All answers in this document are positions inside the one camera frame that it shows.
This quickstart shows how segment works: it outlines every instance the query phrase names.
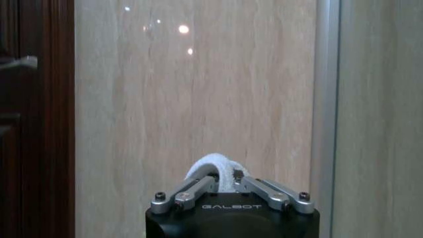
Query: beige marble panel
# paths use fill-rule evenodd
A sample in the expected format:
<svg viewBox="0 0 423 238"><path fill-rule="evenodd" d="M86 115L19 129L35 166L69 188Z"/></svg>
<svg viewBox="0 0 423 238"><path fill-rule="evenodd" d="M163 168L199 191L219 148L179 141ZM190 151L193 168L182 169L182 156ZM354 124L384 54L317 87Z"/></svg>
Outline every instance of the beige marble panel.
<svg viewBox="0 0 423 238"><path fill-rule="evenodd" d="M309 190L316 7L77 0L77 237L142 237L211 152Z"/></svg>
<svg viewBox="0 0 423 238"><path fill-rule="evenodd" d="M423 234L423 2L342 9L334 238Z"/></svg>

